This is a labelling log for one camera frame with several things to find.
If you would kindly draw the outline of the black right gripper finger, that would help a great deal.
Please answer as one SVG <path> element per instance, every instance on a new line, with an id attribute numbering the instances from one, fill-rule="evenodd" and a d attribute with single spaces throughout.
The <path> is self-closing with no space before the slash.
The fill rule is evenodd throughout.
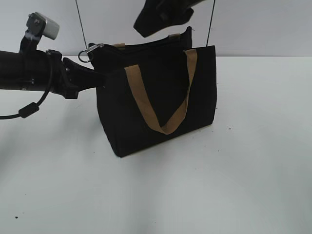
<path id="1" fill-rule="evenodd" d="M 193 0 L 147 0 L 134 29 L 144 38 L 165 28 L 186 24 L 192 17 Z"/>

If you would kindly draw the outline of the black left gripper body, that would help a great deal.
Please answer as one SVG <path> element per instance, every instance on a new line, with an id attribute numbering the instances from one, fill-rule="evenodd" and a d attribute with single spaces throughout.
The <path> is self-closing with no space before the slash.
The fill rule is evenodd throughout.
<path id="1" fill-rule="evenodd" d="M 53 66 L 51 92 L 63 96 L 65 99 L 77 99 L 78 87 L 73 85 L 68 78 L 65 65 L 62 62 L 62 54 L 55 50 L 47 50 L 46 54 Z"/>

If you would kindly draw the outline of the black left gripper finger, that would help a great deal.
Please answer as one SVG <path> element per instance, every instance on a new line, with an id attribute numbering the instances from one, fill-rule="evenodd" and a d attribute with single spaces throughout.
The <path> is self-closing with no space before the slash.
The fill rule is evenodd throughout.
<path id="1" fill-rule="evenodd" d="M 70 60 L 63 59 L 66 75 L 69 82 L 78 88 L 97 88 L 106 85 L 107 77 L 93 69 L 84 67 Z"/>

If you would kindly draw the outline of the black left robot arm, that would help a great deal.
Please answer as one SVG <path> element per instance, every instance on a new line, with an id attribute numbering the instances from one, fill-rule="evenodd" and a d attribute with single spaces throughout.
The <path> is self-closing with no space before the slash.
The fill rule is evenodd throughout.
<path id="1" fill-rule="evenodd" d="M 0 52 L 0 88 L 2 90 L 45 91 L 65 99 L 77 99 L 80 91 L 104 86 L 107 77 L 81 66 L 58 51 L 32 51 L 27 55 Z"/>

